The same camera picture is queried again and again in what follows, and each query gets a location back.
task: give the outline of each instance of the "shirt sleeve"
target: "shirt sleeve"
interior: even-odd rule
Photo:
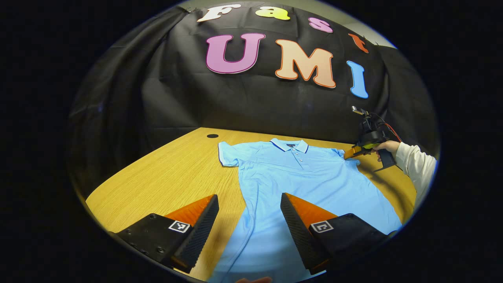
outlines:
[[[218,143],[218,159],[222,166],[236,167],[249,160],[257,151],[255,143],[243,143],[230,146],[222,141]]]
[[[400,143],[398,146],[395,160],[397,166],[410,177],[414,185],[417,192],[414,205],[414,209],[416,209],[428,192],[437,160],[422,153],[418,146],[409,146],[405,143]]]

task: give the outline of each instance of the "human hand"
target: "human hand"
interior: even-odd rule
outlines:
[[[254,281],[250,281],[246,278],[243,278],[243,279],[239,279],[238,281],[236,281],[236,283],[271,283],[272,281],[273,281],[273,279],[270,277],[263,277],[263,278],[260,278],[260,279],[254,280]]]
[[[399,145],[400,145],[400,143],[397,141],[388,140],[388,141],[385,141],[382,144],[379,144],[378,146],[374,147],[372,149],[372,152],[377,153],[377,157],[378,157],[377,161],[381,162],[381,155],[379,154],[378,150],[383,150],[383,149],[387,150],[387,151],[391,152],[394,156],[394,154],[396,154],[396,152],[398,151]]]

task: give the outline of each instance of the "black cloth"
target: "black cloth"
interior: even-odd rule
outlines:
[[[198,23],[207,13],[177,7],[128,33],[84,79],[70,114],[69,168],[84,197],[145,154],[198,127],[262,132],[355,143],[362,116],[351,106],[379,114],[408,144],[436,154],[434,109],[417,72],[396,49],[313,13],[284,5],[239,2],[219,19]],[[283,21],[255,14],[262,6],[288,11]],[[330,24],[316,30],[308,18]],[[206,66],[210,37],[230,34],[225,58],[240,60],[244,33],[263,33],[255,65],[239,74],[217,74]],[[348,34],[365,42],[360,50]],[[307,55],[316,48],[333,54],[333,89],[276,77],[281,66],[277,39],[297,42]],[[368,99],[351,93],[347,61],[364,69]]]

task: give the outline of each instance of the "table surface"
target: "table surface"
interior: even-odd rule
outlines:
[[[217,134],[218,137],[208,138],[209,134]],[[274,137],[281,140],[303,139],[311,146],[345,151],[352,146],[308,138],[198,128],[112,176],[92,192],[86,203],[105,229],[119,232],[150,213],[167,215],[201,198],[217,194],[220,207],[217,218],[190,273],[192,277],[207,280],[245,208],[239,188],[238,168],[222,167],[217,144],[268,142]],[[411,180],[396,166],[374,173],[382,167],[375,154],[356,159],[361,161],[359,171],[381,190],[404,224],[412,215],[416,194]]]

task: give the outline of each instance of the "polo shirt collar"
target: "polo shirt collar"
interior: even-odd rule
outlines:
[[[277,138],[273,138],[271,140],[271,142],[275,146],[279,147],[284,152],[292,149],[291,147],[287,146],[287,144],[296,145],[295,150],[298,150],[302,153],[306,153],[307,148],[309,147],[309,145],[303,139],[301,139],[301,140],[279,140]]]

